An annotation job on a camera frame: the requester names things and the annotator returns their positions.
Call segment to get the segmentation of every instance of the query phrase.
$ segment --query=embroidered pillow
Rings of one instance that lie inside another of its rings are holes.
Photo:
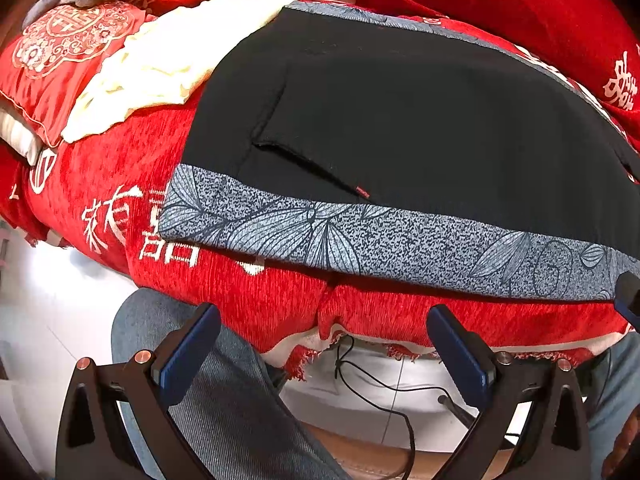
[[[47,146],[56,147],[76,98],[102,60],[145,20],[143,10],[119,1],[51,9],[0,54],[0,94]]]

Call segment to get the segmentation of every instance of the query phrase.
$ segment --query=white pillow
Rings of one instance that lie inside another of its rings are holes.
[[[24,123],[20,114],[6,102],[0,102],[0,138],[35,166],[42,150],[42,141]]]

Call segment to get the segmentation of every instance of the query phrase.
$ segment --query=blue gripper pad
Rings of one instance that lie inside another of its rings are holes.
[[[469,406],[483,410],[495,380],[491,349],[477,334],[468,332],[443,304],[429,310],[427,333],[462,398]]]
[[[175,406],[184,398],[204,359],[220,334],[220,312],[210,304],[195,325],[183,337],[158,377],[159,400],[163,406]]]
[[[640,278],[627,271],[618,276],[613,307],[640,332]]]

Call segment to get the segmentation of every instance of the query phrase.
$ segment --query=person's leg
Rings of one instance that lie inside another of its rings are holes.
[[[153,350],[194,307],[149,289],[120,307],[111,331],[113,362]],[[123,418],[145,471],[162,479],[128,404]],[[348,480],[329,452],[291,415],[249,343],[222,327],[184,400],[169,409],[216,480]]]
[[[591,480],[634,408],[640,404],[640,334],[631,332],[609,348],[591,371],[586,401],[591,444]]]

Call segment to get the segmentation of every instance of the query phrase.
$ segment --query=knee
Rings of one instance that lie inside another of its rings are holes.
[[[139,288],[122,303],[113,320],[113,362],[128,361],[143,348],[153,350],[171,330],[180,328],[189,319],[193,309],[161,292]]]

